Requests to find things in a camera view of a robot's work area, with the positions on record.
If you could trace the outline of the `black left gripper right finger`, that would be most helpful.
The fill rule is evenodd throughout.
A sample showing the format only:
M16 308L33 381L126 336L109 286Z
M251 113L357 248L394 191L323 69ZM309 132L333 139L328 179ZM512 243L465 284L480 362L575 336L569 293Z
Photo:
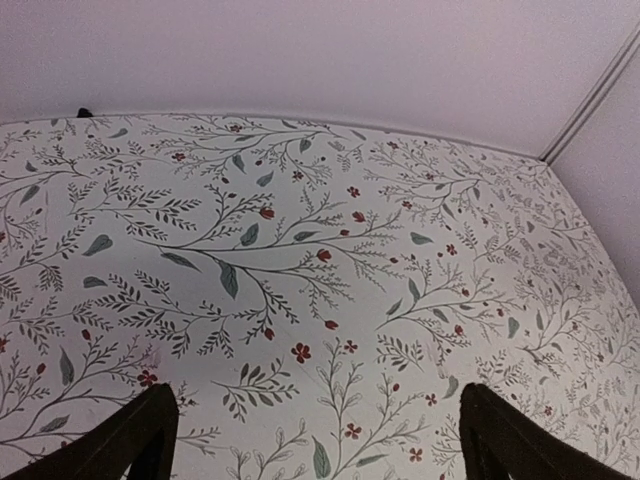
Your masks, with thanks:
M596 463L483 384L461 394L460 440L468 479L594 479Z

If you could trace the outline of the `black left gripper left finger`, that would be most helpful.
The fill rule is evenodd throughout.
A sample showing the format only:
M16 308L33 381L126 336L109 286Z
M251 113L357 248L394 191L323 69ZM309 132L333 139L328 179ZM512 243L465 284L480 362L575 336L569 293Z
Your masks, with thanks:
M156 384L69 445L10 479L168 479L179 409L171 387Z

